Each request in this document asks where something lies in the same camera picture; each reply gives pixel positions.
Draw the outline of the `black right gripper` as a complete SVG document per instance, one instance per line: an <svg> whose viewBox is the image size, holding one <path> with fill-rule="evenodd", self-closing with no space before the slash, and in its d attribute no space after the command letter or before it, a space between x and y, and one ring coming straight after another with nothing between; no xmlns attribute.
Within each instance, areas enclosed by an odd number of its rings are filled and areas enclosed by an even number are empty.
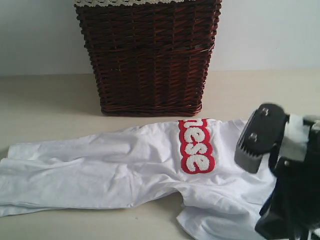
<svg viewBox="0 0 320 240"><path fill-rule="evenodd" d="M265 240L318 240L320 227L320 132L314 123L303 122L306 154L303 161L281 153L283 136L271 151L268 166L275 187L262 206L254 230Z"/></svg>

